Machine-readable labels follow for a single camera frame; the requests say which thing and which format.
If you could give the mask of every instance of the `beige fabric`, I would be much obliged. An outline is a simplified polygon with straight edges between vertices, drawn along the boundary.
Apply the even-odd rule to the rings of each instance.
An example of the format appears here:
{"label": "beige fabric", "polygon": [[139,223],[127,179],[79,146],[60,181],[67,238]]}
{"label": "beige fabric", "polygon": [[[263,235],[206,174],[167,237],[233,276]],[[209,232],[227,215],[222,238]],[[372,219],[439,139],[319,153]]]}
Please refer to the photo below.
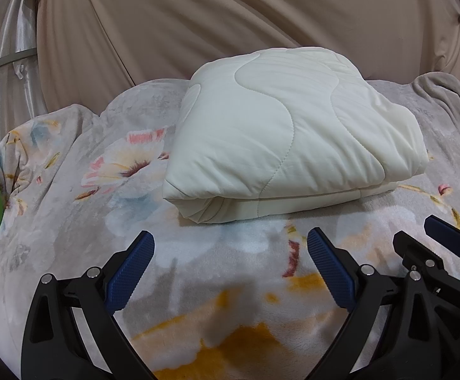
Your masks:
{"label": "beige fabric", "polygon": [[38,52],[50,110],[100,113],[155,78],[271,47],[321,46],[366,79],[460,80],[459,0],[40,0]]}

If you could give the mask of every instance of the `white curtain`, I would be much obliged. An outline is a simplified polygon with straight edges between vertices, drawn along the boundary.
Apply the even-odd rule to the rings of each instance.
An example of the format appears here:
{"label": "white curtain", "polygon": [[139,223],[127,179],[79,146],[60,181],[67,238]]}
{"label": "white curtain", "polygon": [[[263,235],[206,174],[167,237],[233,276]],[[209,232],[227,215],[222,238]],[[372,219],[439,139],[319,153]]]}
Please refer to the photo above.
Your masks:
{"label": "white curtain", "polygon": [[[37,46],[35,0],[0,0],[0,57]],[[47,113],[37,57],[0,67],[0,141],[12,129]]]}

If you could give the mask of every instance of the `quilted blanket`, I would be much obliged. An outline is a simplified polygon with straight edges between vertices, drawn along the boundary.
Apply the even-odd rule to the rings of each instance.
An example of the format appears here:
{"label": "quilted blanket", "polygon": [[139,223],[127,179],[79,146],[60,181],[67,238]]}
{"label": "quilted blanket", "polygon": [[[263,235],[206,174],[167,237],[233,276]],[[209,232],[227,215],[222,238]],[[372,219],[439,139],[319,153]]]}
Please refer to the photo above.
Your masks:
{"label": "quilted blanket", "polygon": [[[405,269],[392,248],[404,230],[430,240],[435,214],[460,228],[460,83],[429,73],[410,85],[373,81],[418,120],[431,160],[389,193],[290,215],[195,224],[161,198],[184,80],[157,80],[118,96],[97,117],[72,105],[11,131],[0,144],[6,210],[0,229],[0,356],[20,373],[21,342],[40,276],[80,276],[151,232],[155,255],[115,317],[160,380],[302,380],[347,313],[307,252],[319,226],[337,247],[384,274]],[[93,361],[105,367],[77,314]],[[357,367],[383,325],[380,314]]]}
{"label": "quilted blanket", "polygon": [[413,114],[322,47],[269,48],[190,80],[162,196],[196,223],[317,209],[425,171]]}

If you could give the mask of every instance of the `gray blanket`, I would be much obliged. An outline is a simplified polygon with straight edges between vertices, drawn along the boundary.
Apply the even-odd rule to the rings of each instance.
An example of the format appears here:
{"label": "gray blanket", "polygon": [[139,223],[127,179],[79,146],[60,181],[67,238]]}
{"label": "gray blanket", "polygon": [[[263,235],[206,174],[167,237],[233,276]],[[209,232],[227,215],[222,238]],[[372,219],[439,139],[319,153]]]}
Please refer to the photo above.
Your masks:
{"label": "gray blanket", "polygon": [[[404,230],[445,259],[423,232],[435,214],[460,228],[460,83],[429,73],[410,85],[372,81],[420,124],[426,173],[391,193],[228,224],[196,225],[161,199],[183,80],[118,96],[97,117],[72,105],[18,127],[0,144],[7,208],[0,230],[0,356],[19,374],[29,304],[40,276],[80,276],[150,231],[156,252],[116,319],[160,380],[304,378],[347,316],[307,252],[315,226],[359,263],[403,275],[392,248]],[[357,366],[365,364],[383,314]],[[81,322],[93,360],[102,357]]]}

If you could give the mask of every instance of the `metal rod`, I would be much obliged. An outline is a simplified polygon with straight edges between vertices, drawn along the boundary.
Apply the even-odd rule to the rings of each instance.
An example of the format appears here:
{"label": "metal rod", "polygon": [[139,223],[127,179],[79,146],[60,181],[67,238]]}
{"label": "metal rod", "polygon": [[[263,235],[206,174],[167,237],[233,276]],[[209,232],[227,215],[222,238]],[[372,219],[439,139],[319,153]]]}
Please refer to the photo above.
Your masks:
{"label": "metal rod", "polygon": [[0,57],[0,67],[6,66],[7,64],[13,63],[14,61],[19,61],[26,59],[28,57],[33,57],[37,55],[37,48],[29,48],[28,50],[23,50],[17,53],[12,53]]}

